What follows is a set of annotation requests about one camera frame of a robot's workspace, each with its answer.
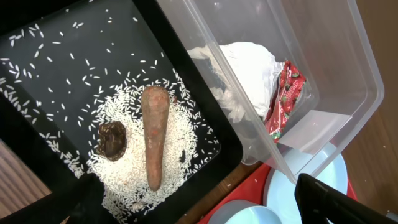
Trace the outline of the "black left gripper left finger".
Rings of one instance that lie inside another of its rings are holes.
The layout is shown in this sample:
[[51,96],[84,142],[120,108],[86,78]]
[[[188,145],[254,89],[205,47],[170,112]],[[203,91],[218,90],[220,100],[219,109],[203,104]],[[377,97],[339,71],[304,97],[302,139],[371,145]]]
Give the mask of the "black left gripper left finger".
[[18,223],[100,223],[104,185],[94,174],[1,219],[1,224]]

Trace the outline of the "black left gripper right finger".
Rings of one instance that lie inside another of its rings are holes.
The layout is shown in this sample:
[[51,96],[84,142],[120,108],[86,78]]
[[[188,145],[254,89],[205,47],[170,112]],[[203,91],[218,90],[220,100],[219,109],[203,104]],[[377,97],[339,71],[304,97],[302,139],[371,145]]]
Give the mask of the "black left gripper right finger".
[[397,224],[308,174],[300,174],[295,200],[303,224]]

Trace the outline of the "white rice pile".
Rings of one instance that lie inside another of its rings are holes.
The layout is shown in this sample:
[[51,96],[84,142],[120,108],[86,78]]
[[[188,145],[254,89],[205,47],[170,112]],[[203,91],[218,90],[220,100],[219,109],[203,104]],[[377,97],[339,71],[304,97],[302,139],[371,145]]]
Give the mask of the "white rice pile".
[[144,125],[141,118],[141,96],[144,87],[115,88],[95,110],[99,124],[119,121],[126,130],[126,150],[117,160],[100,155],[100,148],[88,159],[88,171],[96,174],[104,184],[102,206],[119,223],[140,212],[155,209],[195,173],[193,159],[197,157],[198,136],[193,115],[195,103],[189,98],[179,101],[170,97],[167,135],[165,138],[162,185],[152,191],[147,181]]

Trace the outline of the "brown food lump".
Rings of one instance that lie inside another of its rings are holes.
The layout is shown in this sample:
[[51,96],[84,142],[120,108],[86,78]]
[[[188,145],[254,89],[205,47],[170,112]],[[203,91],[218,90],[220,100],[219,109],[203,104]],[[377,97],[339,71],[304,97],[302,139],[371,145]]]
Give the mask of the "brown food lump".
[[127,148],[126,128],[120,121],[99,126],[99,146],[96,152],[108,160],[119,160]]

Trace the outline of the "light blue rice bowl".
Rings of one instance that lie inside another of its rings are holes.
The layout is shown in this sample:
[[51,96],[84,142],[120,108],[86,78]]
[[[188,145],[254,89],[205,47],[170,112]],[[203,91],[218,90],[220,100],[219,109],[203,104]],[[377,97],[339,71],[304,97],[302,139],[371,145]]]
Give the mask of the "light blue rice bowl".
[[247,200],[232,200],[211,216],[208,224],[282,224],[271,209]]

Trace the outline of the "brown carrot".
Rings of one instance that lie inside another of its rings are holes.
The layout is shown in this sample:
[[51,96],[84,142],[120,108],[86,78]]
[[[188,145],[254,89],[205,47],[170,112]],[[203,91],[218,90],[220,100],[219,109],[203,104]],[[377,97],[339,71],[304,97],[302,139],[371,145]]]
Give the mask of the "brown carrot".
[[141,97],[142,121],[146,147],[147,181],[152,191],[162,182],[162,159],[169,116],[170,98],[161,86],[148,86]]

